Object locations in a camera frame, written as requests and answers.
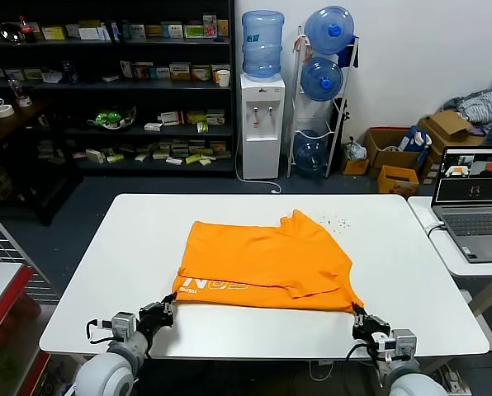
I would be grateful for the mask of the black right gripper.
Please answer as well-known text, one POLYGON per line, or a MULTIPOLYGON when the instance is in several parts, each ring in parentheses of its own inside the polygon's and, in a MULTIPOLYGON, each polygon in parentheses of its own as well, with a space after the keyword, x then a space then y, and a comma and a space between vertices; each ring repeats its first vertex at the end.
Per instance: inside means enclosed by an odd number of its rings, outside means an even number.
POLYGON ((352 326, 352 337, 354 340, 374 342, 373 335, 375 333, 383 333, 386 337, 390 335, 390 325, 388 322, 376 315, 369 315, 363 307, 352 304, 352 315, 354 317, 352 326))

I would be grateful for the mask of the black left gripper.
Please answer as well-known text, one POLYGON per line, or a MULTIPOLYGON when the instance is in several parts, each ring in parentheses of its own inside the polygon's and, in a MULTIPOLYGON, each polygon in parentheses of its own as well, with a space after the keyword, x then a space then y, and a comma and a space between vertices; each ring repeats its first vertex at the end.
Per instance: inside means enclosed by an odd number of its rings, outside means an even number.
POLYGON ((144 335, 147 342, 152 342, 156 332, 162 327, 173 325, 174 304, 177 296, 166 295, 160 302, 145 305, 139 311, 137 331, 144 335))

